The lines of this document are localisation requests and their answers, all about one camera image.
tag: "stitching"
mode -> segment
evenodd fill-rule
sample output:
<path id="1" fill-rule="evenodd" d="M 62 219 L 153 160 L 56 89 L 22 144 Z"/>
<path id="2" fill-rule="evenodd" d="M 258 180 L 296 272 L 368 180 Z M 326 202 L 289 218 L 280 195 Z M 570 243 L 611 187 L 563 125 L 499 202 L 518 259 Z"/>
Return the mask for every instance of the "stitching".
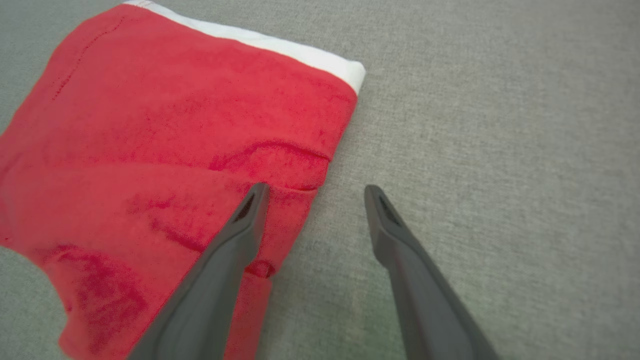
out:
<path id="1" fill-rule="evenodd" d="M 89 42 L 89 44 L 87 44 L 87 46 L 84 47 L 84 49 L 82 49 L 82 51 L 80 52 L 80 55 L 78 56 L 77 60 L 76 60 L 76 65 L 74 66 L 74 68 L 71 70 L 71 73 L 67 76 L 66 79 L 64 79 L 62 81 L 62 84 L 60 84 L 60 87 L 58 88 L 58 90 L 56 91 L 55 95 L 53 95 L 53 99 L 51 100 L 55 100 L 58 95 L 60 95 L 60 93 L 62 92 L 62 89 L 64 89 L 65 85 L 67 85 L 67 83 L 69 82 L 69 80 L 71 80 L 71 77 L 76 73 L 76 70 L 78 69 L 78 67 L 80 66 L 80 63 L 82 62 L 84 53 L 89 50 L 89 47 L 91 47 L 91 45 L 93 45 L 99 38 L 103 37 L 104 35 L 107 35 L 108 33 L 112 33 L 114 31 L 116 31 L 116 29 L 118 29 L 120 27 L 120 25 L 122 25 L 122 22 L 124 21 L 124 17 L 120 18 L 120 21 L 118 22 L 118 24 L 111 30 L 107 30 L 101 34 L 99 34 L 98 36 L 96 36 L 93 40 L 91 40 Z"/>

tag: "red velvet fabric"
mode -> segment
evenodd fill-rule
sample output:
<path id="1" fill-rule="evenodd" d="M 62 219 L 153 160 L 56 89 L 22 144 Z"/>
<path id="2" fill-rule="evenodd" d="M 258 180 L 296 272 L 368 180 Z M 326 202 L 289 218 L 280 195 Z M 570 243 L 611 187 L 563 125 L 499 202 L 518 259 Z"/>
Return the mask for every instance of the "red velvet fabric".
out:
<path id="1" fill-rule="evenodd" d="M 250 186 L 271 185 L 226 359 L 255 355 L 271 282 L 357 96 L 292 58 L 120 5 L 55 50 L 0 137 L 0 243 L 50 278 L 75 359 L 123 359 Z"/>

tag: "red cloth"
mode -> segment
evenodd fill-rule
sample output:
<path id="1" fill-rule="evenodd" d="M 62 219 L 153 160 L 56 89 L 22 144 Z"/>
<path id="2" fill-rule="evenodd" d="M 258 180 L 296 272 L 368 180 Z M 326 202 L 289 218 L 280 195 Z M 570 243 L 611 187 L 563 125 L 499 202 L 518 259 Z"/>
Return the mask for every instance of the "red cloth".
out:
<path id="1" fill-rule="evenodd" d="M 0 137 L 0 243 L 50 278 L 75 359 L 123 359 L 250 186 L 271 185 L 225 353 L 271 289 L 354 110 L 290 57 L 120 5 L 55 50 Z"/>

